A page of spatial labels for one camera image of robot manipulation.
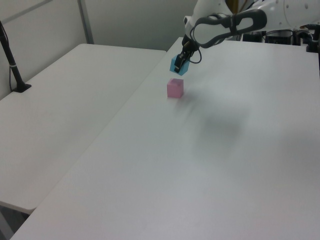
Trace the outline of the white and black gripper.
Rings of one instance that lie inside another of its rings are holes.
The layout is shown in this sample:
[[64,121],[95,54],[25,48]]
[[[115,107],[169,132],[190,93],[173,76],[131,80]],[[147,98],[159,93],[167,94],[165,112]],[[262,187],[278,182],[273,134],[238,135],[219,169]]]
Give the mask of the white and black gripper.
[[173,70],[176,73],[180,73],[186,62],[191,60],[191,57],[195,52],[199,50],[198,45],[191,37],[191,31],[193,30],[193,25],[191,23],[191,16],[185,16],[183,19],[184,23],[184,37],[182,39],[182,52],[175,57],[173,63]]

